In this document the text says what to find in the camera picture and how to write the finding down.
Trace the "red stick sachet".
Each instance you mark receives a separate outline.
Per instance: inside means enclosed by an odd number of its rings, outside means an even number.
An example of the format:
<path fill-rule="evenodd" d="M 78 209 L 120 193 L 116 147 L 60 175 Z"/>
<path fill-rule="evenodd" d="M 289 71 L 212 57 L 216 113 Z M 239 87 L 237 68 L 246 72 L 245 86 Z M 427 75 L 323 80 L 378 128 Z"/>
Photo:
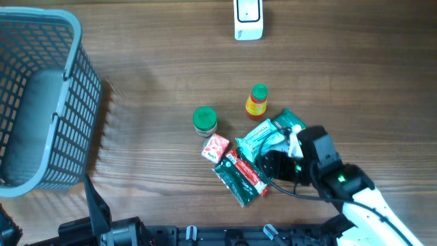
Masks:
<path fill-rule="evenodd" d="M 238 171 L 252 184 L 255 190 L 265 196 L 267 193 L 267 184 L 259 177 L 257 172 L 250 166 L 249 163 L 239 158 L 236 149 L 230 150 L 225 156 L 236 166 Z"/>

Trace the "teal wet wipes pack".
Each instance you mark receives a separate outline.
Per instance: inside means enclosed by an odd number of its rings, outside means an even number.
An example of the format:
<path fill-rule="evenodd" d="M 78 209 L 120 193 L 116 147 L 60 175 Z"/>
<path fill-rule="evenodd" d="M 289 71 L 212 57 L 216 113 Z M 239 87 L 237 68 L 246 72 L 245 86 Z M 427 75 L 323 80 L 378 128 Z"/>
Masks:
<path fill-rule="evenodd" d="M 291 122 L 284 120 L 266 119 L 243 138 L 236 138 L 238 144 L 238 154 L 248 162 L 254 163 L 259 150 L 266 154 L 271 150 L 287 152 L 289 145 L 285 136 L 280 131 L 281 128 L 293 127 Z"/>

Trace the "green 3M gloves package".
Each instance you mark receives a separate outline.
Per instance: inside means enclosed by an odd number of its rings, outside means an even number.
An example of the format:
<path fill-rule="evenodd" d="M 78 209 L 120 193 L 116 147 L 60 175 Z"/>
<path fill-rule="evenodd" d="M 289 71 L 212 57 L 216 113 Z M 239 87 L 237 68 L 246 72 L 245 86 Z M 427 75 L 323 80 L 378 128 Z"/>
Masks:
<path fill-rule="evenodd" d="M 306 125 L 300 119 L 298 119 L 289 109 L 284 109 L 283 112 L 280 113 L 273 120 L 276 119 L 291 122 L 293 126 L 299 124 L 301 125 L 302 129 L 306 128 Z M 238 171 L 236 166 L 225 156 L 225 154 L 223 155 L 222 160 L 218 164 L 216 164 L 212 168 L 212 170 L 221 179 L 221 181 L 225 184 L 225 186 L 231 191 L 231 193 L 237 199 L 239 204 L 242 207 L 245 207 L 246 205 L 250 204 L 256 197 L 261 195 L 255 190 L 252 184 Z M 267 184 L 267 188 L 268 188 L 268 179 L 265 173 L 261 171 L 259 167 L 255 164 L 255 161 L 254 163 L 248 161 L 246 162 L 249 163 L 250 166 L 257 172 L 259 177 Z"/>

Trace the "red sauce bottle green cap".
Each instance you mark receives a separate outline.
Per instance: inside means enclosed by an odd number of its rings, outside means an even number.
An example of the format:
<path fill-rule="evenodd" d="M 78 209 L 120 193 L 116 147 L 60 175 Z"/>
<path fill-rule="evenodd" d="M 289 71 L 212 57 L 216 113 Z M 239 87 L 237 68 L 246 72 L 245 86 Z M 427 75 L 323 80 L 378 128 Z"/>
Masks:
<path fill-rule="evenodd" d="M 246 114 L 252 120 L 262 119 L 267 109 L 268 88 L 263 83 L 253 86 L 245 104 Z"/>

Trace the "green lid jar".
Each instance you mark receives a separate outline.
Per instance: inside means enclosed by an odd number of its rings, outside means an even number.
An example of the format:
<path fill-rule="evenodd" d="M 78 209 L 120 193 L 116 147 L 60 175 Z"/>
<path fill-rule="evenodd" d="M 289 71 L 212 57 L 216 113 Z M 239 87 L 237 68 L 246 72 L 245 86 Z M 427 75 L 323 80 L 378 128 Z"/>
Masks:
<path fill-rule="evenodd" d="M 216 111 L 211 107 L 199 107 L 193 114 L 193 125 L 198 135 L 209 137 L 215 133 L 218 124 Z"/>

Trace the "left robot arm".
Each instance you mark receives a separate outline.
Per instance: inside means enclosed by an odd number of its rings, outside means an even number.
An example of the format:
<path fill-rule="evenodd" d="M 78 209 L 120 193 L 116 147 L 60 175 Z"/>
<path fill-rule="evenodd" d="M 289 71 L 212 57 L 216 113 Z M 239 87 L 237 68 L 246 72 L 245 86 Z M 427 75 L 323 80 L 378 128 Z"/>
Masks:
<path fill-rule="evenodd" d="M 89 216 L 58 227 L 58 235 L 32 243 L 32 246 L 155 246 L 154 236 L 139 217 L 113 221 L 107 203 L 94 188 L 89 176 L 84 177 Z"/>

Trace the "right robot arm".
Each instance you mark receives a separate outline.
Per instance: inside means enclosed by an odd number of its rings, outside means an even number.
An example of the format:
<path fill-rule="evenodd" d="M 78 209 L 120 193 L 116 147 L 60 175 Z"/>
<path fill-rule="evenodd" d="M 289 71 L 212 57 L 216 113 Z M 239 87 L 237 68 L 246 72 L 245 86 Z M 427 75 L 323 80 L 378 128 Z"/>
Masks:
<path fill-rule="evenodd" d="M 287 152 L 259 147 L 257 165 L 271 186 L 292 197 L 299 195 L 276 184 L 283 180 L 312 186 L 316 196 L 305 200 L 332 204 L 339 212 L 339 227 L 331 234 L 341 245 L 346 241 L 370 245 L 420 245 L 386 203 L 371 178 L 357 165 L 344 163 L 323 126 L 296 131 L 290 127 L 268 133 L 265 141 L 285 141 Z"/>

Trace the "white barcode scanner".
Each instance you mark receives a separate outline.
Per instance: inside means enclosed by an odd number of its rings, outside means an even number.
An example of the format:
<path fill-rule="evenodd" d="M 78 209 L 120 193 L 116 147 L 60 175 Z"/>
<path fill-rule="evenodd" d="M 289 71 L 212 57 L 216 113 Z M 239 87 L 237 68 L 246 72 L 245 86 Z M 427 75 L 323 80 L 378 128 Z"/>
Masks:
<path fill-rule="evenodd" d="M 264 32 L 262 0 L 234 0 L 234 38 L 259 40 Z"/>

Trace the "grey plastic shopping basket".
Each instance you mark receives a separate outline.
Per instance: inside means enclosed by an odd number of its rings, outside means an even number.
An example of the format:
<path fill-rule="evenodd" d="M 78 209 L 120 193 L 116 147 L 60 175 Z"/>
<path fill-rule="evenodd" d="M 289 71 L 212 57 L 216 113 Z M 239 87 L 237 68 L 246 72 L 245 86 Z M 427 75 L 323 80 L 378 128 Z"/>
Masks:
<path fill-rule="evenodd" d="M 1 196 L 85 175 L 102 82 L 65 10 L 1 8 Z"/>

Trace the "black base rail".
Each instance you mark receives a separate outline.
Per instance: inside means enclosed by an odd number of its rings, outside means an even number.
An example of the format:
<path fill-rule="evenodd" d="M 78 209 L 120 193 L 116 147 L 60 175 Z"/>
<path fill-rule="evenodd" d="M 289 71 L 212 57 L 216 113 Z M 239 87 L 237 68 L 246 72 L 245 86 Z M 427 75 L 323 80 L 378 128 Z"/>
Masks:
<path fill-rule="evenodd" d="M 226 246 L 226 245 L 336 245 L 336 240 L 319 224 L 277 227 L 268 236 L 263 227 L 197 227 L 194 232 L 174 225 L 146 227 L 156 246 Z"/>

